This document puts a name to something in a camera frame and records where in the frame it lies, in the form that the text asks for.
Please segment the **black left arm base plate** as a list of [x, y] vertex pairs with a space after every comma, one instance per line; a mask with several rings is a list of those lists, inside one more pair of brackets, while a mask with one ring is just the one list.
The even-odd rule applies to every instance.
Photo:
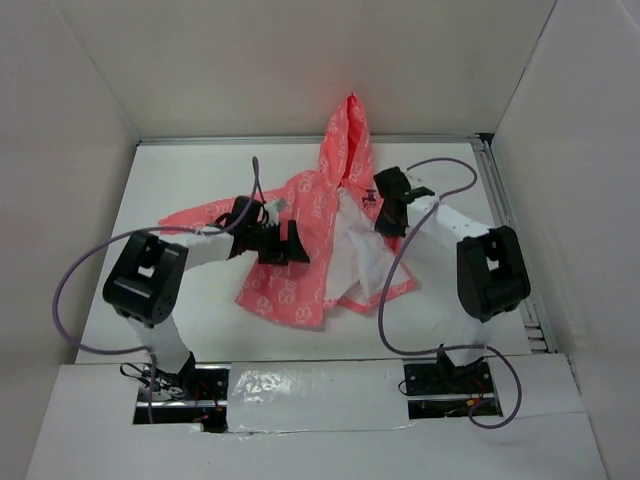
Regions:
[[162, 372], [151, 381], [149, 364], [139, 367], [125, 363], [120, 366], [120, 373], [139, 386], [134, 424], [190, 424], [208, 433], [228, 431], [228, 364], [197, 364], [189, 385], [182, 388]]

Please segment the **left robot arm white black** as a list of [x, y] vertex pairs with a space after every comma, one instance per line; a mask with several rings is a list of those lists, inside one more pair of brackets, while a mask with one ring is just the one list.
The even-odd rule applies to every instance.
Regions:
[[103, 299], [151, 350], [154, 390], [184, 399], [197, 387], [195, 357], [172, 316], [185, 271], [247, 251], [257, 253], [260, 265], [310, 263], [296, 222], [282, 216], [285, 206], [283, 199], [261, 202], [239, 196], [230, 212], [201, 233], [179, 229], [173, 242], [142, 230], [130, 236], [107, 277]]

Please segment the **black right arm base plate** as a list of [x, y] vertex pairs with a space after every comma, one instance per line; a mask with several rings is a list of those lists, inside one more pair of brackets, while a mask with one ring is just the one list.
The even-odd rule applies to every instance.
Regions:
[[502, 417], [489, 365], [480, 360], [468, 367], [451, 367], [444, 360], [405, 362], [399, 392], [407, 399], [411, 420]]

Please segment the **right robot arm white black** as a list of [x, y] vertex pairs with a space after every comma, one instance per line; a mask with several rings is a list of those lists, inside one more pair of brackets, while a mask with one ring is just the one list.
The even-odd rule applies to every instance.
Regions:
[[436, 379], [448, 392], [460, 391], [469, 383], [501, 318], [531, 294], [515, 230], [508, 225], [490, 227], [474, 221], [444, 203], [446, 198], [473, 187], [477, 180], [478, 174], [473, 173], [466, 186], [438, 195], [424, 186], [413, 187], [399, 167], [374, 176], [382, 199], [375, 230], [388, 239], [402, 241], [383, 284], [378, 308], [379, 335], [390, 351], [399, 350], [390, 345], [384, 333], [384, 305], [410, 242], [422, 234], [454, 253], [457, 299], [463, 313], [454, 328], [454, 343], [432, 351]]

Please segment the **pink hooded kids jacket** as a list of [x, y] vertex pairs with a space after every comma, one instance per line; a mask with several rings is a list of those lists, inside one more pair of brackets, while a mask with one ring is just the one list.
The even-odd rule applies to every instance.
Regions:
[[283, 218], [296, 221], [309, 263], [253, 264], [236, 303], [274, 323], [319, 328], [336, 305], [368, 313], [413, 290], [412, 273], [392, 265], [399, 240], [374, 229], [382, 200], [373, 176], [366, 111], [351, 94], [329, 119], [316, 167], [265, 194], [286, 201]]

